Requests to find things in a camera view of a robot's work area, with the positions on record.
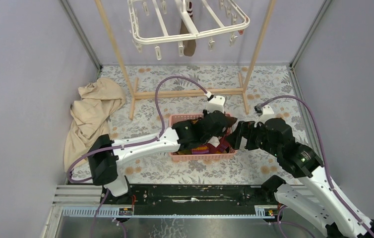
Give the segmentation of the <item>purple striped sock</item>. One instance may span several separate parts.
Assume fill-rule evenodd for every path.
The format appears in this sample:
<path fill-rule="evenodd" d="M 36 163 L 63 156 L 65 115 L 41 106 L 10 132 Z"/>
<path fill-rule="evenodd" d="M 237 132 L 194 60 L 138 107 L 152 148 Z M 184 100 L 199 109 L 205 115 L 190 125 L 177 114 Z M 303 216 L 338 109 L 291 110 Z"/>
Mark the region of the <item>purple striped sock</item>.
<path fill-rule="evenodd" d="M 206 145 L 199 146 L 199 147 L 191 149 L 191 154 L 192 155 L 209 154 L 209 148 Z"/>

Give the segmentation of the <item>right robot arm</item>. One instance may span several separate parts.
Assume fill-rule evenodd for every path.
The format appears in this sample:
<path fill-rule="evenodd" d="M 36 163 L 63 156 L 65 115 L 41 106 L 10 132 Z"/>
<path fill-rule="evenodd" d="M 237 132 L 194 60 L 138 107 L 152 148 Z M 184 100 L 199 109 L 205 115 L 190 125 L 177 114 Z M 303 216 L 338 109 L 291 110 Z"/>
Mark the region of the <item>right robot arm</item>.
<path fill-rule="evenodd" d="M 337 186 L 329 186 L 322 159 L 313 149 L 295 141 L 291 127 L 283 119 L 273 118 L 265 123 L 240 121 L 226 140 L 238 150 L 242 139 L 246 139 L 245 149 L 260 149 L 275 156 L 282 169 L 318 200 L 314 203 L 279 176 L 272 176 L 261 191 L 265 203 L 278 201 L 286 205 L 327 238 L 374 238 L 374 220 L 359 211 Z"/>

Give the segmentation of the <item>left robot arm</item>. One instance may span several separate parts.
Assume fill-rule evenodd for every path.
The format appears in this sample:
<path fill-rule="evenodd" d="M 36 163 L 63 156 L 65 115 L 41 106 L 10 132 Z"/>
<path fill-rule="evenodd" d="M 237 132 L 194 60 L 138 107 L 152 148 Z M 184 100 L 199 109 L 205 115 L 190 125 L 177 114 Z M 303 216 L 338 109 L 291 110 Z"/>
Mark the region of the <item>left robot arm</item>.
<path fill-rule="evenodd" d="M 225 136 L 236 122 L 237 118 L 214 111 L 196 119 L 179 121 L 166 128 L 162 134 L 154 133 L 121 141 L 112 141 L 107 134 L 101 135 L 88 151 L 92 183 L 108 189 L 117 203 L 124 204 L 129 201 L 131 191 L 127 179 L 119 178 L 119 162 L 207 145 L 213 138 Z"/>

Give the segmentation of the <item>magenta purple-cuff sock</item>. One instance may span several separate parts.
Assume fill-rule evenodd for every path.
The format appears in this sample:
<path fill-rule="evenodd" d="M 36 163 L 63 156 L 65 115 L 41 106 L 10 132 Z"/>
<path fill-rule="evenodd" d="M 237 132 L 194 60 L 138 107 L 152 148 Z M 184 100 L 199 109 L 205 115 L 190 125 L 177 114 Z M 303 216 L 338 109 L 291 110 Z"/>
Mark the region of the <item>magenta purple-cuff sock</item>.
<path fill-rule="evenodd" d="M 217 154 L 230 153 L 231 145 L 227 141 L 227 136 L 231 134 L 231 129 L 228 129 L 223 136 L 218 137 L 218 146 L 215 147 Z"/>

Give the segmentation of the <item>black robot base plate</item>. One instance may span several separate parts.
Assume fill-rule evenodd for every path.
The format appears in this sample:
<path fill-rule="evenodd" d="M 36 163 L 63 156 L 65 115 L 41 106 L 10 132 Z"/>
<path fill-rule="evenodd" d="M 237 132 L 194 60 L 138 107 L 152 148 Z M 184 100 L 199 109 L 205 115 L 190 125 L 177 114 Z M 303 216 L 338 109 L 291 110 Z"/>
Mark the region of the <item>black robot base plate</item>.
<path fill-rule="evenodd" d="M 121 215 L 272 217 L 275 192 L 286 182 L 272 176 L 262 185 L 130 184 L 114 196 L 102 189 L 101 202 L 121 205 Z"/>

